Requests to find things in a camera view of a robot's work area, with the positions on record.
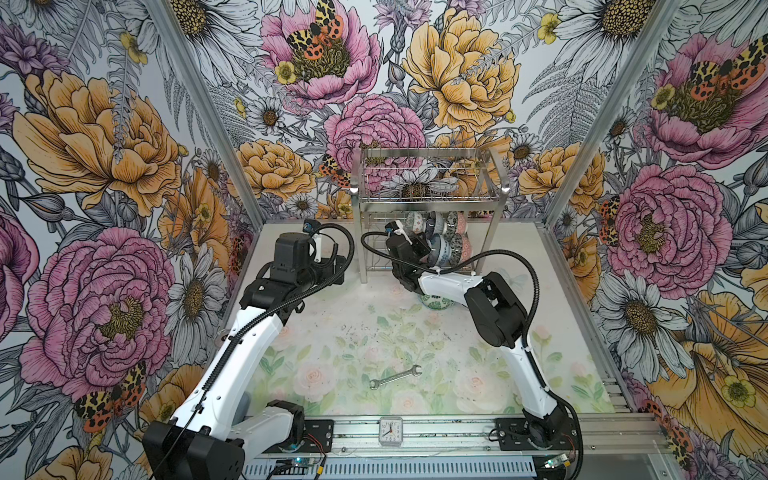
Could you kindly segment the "green geometric pattern bowl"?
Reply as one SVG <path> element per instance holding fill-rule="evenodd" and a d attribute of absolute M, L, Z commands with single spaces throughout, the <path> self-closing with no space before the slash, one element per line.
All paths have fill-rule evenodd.
<path fill-rule="evenodd" d="M 407 214 L 403 223 L 408 234 L 420 235 L 426 231 L 428 214 L 420 211 L 411 211 Z"/>

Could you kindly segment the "blue white floral bowl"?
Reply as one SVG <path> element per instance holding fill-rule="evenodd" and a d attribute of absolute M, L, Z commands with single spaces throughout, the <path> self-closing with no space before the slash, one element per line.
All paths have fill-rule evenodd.
<path fill-rule="evenodd" d="M 452 238 L 442 234 L 434 234 L 429 239 L 430 253 L 427 264 L 430 267 L 447 268 L 453 263 Z"/>

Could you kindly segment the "pink rimmed patterned bowl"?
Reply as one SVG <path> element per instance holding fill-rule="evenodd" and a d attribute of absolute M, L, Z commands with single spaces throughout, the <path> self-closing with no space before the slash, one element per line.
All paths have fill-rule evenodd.
<path fill-rule="evenodd" d="M 450 213 L 450 225 L 454 235 L 464 235 L 467 231 L 467 218 L 463 212 Z"/>

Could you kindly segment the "dark blue petal bowl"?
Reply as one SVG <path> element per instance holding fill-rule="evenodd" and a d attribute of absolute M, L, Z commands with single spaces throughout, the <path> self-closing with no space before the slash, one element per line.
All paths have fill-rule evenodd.
<path fill-rule="evenodd" d="M 444 213 L 435 211 L 428 213 L 425 227 L 425 235 L 428 238 L 434 235 L 445 235 L 447 228 L 447 216 Z"/>

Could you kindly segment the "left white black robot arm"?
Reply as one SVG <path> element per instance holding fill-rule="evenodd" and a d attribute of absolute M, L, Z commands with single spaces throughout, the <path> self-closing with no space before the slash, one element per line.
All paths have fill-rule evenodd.
<path fill-rule="evenodd" d="M 310 261 L 275 259 L 243 291 L 240 309 L 212 364 L 167 422 L 154 421 L 142 445 L 153 479 L 238 479 L 248 460 L 305 437 L 301 406 L 269 403 L 247 420 L 238 410 L 250 377 L 287 320 L 309 296 L 343 281 L 349 256 Z"/>

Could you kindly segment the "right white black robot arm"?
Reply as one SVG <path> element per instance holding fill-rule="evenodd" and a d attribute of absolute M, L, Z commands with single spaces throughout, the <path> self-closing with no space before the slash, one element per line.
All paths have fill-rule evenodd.
<path fill-rule="evenodd" d="M 386 238 L 387 251 L 383 253 L 374 248 L 369 251 L 391 261 L 394 277 L 406 290 L 465 306 L 480 337 L 508 358 L 523 412 L 529 421 L 577 418 L 573 407 L 550 387 L 530 346 L 530 330 L 539 307 L 541 288 L 535 268 L 524 256 L 507 249 L 490 249 L 455 267 L 440 270 L 421 261 L 427 256 L 428 245 L 418 235 L 391 226 L 382 235 Z M 509 257 L 525 267 L 533 285 L 530 306 L 523 305 L 496 271 L 485 275 L 459 272 L 490 256 Z"/>

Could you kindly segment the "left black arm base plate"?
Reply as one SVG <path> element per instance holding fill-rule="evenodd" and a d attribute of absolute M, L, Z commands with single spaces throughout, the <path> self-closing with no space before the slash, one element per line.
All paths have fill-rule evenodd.
<path fill-rule="evenodd" d="M 286 440 L 266 450 L 269 454 L 311 453 L 328 454 L 332 450 L 335 421 L 327 419 L 309 419 L 304 422 L 304 430 L 299 440 Z"/>

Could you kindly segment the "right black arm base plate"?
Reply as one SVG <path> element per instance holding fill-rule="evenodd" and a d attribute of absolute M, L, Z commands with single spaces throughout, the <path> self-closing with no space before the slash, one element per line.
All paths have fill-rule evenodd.
<path fill-rule="evenodd" d="M 570 419 L 552 423 L 524 417 L 499 417 L 494 419 L 489 439 L 502 451 L 575 451 L 581 446 Z"/>

